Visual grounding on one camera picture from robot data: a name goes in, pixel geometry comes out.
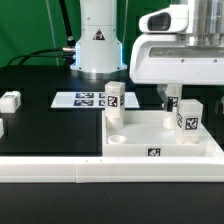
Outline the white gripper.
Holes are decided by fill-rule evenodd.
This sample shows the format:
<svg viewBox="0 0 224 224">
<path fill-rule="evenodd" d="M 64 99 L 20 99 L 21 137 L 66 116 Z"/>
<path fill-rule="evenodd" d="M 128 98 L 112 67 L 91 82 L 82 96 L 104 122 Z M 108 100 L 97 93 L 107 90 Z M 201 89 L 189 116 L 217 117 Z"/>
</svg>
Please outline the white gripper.
<svg viewBox="0 0 224 224">
<path fill-rule="evenodd" d="M 224 3 L 172 3 L 139 20 L 130 77 L 159 84 L 166 112 L 173 111 L 168 84 L 224 85 Z"/>
</svg>

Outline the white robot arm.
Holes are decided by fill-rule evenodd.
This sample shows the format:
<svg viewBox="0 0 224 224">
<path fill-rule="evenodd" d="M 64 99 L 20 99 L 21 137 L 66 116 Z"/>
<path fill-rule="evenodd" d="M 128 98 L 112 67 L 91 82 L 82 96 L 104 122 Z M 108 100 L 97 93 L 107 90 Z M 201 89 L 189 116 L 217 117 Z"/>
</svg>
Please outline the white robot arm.
<svg viewBox="0 0 224 224">
<path fill-rule="evenodd" d="M 80 0 L 71 72 L 88 79 L 127 69 L 136 84 L 224 85 L 224 0 L 171 0 L 139 19 L 130 64 L 116 35 L 117 0 Z"/>
</svg>

